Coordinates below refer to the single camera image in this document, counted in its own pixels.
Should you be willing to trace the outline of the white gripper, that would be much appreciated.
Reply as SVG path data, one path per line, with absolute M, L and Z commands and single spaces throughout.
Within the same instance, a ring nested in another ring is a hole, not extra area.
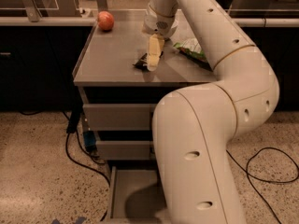
M 146 66 L 149 71 L 154 71 L 158 67 L 164 49 L 164 35 L 174 20 L 174 17 L 165 17 L 149 11 L 145 13 L 143 30 L 152 35 L 149 38 L 146 58 Z

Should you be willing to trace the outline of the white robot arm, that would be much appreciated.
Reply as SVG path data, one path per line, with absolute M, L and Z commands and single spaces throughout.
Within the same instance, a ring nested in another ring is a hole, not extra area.
M 168 93 L 154 110 L 153 145 L 172 224 L 246 224 L 226 145 L 272 115 L 278 79 L 215 0 L 149 0 L 150 34 L 169 36 L 183 12 L 215 76 Z

